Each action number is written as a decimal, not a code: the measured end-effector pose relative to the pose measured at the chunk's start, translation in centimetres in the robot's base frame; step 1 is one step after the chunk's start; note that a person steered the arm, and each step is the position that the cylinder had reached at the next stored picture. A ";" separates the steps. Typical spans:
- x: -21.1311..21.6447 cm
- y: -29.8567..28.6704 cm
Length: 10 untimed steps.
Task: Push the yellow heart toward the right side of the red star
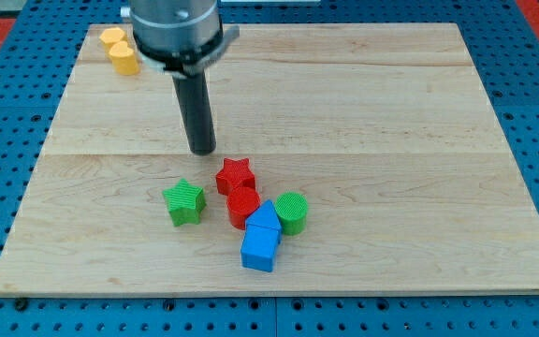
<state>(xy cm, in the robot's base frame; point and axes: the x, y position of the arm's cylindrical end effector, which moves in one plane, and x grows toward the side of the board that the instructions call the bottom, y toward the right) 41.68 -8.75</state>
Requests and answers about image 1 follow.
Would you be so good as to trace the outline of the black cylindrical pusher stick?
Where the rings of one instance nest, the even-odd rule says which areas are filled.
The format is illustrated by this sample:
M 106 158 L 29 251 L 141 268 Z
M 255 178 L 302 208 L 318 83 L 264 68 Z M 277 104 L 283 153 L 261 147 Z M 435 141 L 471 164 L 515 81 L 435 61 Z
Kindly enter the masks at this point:
M 173 83 L 190 151 L 196 155 L 211 154 L 216 139 L 205 74 L 174 78 Z

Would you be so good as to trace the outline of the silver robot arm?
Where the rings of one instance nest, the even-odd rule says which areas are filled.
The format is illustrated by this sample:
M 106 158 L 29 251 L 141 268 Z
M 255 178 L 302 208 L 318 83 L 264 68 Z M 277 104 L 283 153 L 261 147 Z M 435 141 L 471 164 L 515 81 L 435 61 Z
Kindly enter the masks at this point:
M 172 77 L 190 151 L 211 154 L 216 138 L 205 70 L 240 28 L 224 28 L 216 0 L 129 0 L 120 13 L 132 24 L 142 61 Z

